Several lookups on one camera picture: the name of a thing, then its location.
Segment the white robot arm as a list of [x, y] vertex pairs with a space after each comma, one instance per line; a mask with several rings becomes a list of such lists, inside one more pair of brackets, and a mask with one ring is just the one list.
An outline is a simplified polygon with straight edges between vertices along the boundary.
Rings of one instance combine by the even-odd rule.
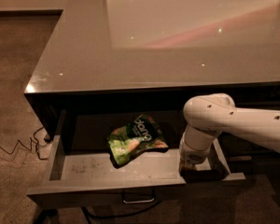
[[179, 152], [184, 169], [203, 163], [222, 133], [280, 153], [280, 110], [236, 107], [228, 94], [215, 93], [190, 98], [183, 116], [187, 126]]

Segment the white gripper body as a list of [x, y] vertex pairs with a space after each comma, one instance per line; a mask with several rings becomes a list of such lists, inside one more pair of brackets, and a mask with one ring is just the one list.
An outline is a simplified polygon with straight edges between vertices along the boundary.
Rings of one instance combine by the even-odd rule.
[[209, 142], [201, 139], [194, 142], [188, 139], [185, 134], [183, 134], [179, 144], [180, 158], [186, 165], [203, 163], [209, 154], [209, 149]]

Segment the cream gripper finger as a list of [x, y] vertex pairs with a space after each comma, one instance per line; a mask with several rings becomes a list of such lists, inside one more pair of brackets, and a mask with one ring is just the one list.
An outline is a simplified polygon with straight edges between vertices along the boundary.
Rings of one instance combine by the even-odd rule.
[[180, 172], [187, 172], [187, 171], [195, 171], [196, 167], [192, 163], [186, 163], [183, 160], [180, 160], [179, 162], [179, 171]]

